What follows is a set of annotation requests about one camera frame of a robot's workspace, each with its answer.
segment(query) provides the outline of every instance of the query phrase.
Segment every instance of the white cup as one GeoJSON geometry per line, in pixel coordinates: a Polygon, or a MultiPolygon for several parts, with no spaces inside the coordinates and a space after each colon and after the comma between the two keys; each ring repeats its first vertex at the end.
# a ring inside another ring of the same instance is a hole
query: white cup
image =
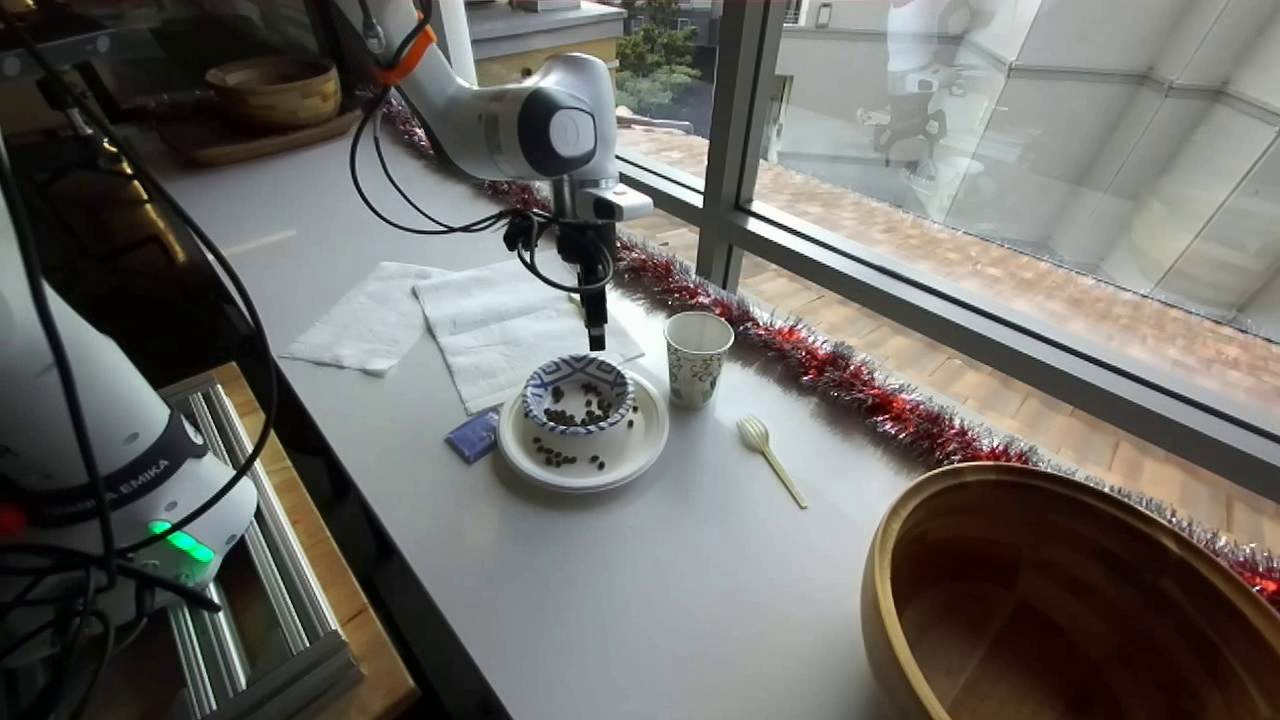
{"type": "Polygon", "coordinates": [[[716,313],[679,313],[670,323],[670,384],[675,407],[702,407],[720,382],[738,334],[716,313]]]}

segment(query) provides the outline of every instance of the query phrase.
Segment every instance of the white napkin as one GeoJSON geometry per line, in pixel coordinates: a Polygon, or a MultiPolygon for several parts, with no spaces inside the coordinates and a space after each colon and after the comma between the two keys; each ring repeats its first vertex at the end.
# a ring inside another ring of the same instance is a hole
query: white napkin
{"type": "Polygon", "coordinates": [[[369,375],[393,374],[423,338],[423,313],[413,302],[413,285],[430,276],[435,276],[435,268],[376,266],[286,355],[323,368],[360,368],[369,375]]]}
{"type": "MultiPolygon", "coordinates": [[[[467,411],[505,405],[539,366],[589,353],[575,305],[533,282],[518,261],[435,274],[415,285],[415,302],[467,411]]],[[[605,344],[607,359],[642,355],[642,344],[619,323],[607,323],[605,344]]]]}

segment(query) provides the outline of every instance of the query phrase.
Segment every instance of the tinsel garland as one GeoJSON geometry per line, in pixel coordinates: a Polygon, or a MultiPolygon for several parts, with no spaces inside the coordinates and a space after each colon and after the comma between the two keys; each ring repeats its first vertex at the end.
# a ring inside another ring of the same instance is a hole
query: tinsel garland
{"type": "MultiPolygon", "coordinates": [[[[430,132],[402,103],[386,103],[386,120],[396,130],[396,138],[409,147],[415,147],[422,156],[435,156],[430,132]]],[[[486,189],[494,200],[507,210],[548,214],[548,197],[538,191],[533,185],[486,185],[486,189]]],[[[1092,483],[1107,496],[1120,496],[1142,514],[1164,519],[1172,531],[1188,535],[1209,558],[1218,558],[1227,571],[1236,571],[1258,595],[1265,595],[1280,611],[1280,562],[1270,548],[1241,544],[1218,529],[1204,529],[1146,491],[1099,483],[1068,468],[1058,468],[1036,448],[984,431],[981,426],[958,416],[951,407],[927,402],[924,392],[908,384],[894,384],[872,359],[857,355],[853,344],[825,341],[802,319],[759,313],[744,296],[732,296],[702,282],[688,266],[650,247],[646,240],[619,235],[615,285],[646,294],[666,309],[720,313],[738,327],[744,353],[759,353],[775,359],[798,388],[838,407],[849,407],[849,416],[866,416],[872,431],[927,456],[931,466],[988,462],[988,466],[1045,468],[1045,471],[1092,483]]]]}

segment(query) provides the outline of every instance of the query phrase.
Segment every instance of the spoon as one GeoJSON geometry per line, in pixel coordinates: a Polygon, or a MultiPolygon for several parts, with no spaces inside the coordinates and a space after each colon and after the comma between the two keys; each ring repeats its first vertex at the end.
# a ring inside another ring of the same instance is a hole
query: spoon
{"type": "Polygon", "coordinates": [[[810,508],[803,491],[798,490],[791,471],[787,471],[787,468],[772,456],[772,448],[767,448],[767,426],[763,426],[759,416],[750,416],[750,421],[738,426],[738,437],[741,437],[756,456],[767,462],[772,477],[787,490],[787,496],[791,496],[798,508],[803,514],[803,508],[810,508]]]}

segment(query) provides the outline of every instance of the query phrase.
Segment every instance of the white table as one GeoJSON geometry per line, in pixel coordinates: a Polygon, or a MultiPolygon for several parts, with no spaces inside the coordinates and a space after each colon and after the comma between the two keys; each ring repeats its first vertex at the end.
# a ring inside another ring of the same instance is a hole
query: white table
{"type": "MultiPolygon", "coordinates": [[[[393,160],[454,219],[494,210],[413,156],[393,160]]],[[[239,268],[277,353],[376,261],[475,268],[505,256],[497,231],[381,230],[348,189],[344,140],[236,167],[157,167],[239,268]]],[[[623,294],[614,313],[646,344],[638,374],[666,384],[661,313],[623,294]]],[[[457,462],[444,431],[466,405],[431,341],[386,382],[279,368],[512,718],[894,718],[866,662],[862,571],[884,508],[924,466],[767,368],[738,355],[709,407],[675,411],[655,468],[594,500],[533,491],[499,456],[457,462]],[[814,514],[741,448],[741,416],[772,426],[814,514]]]]}

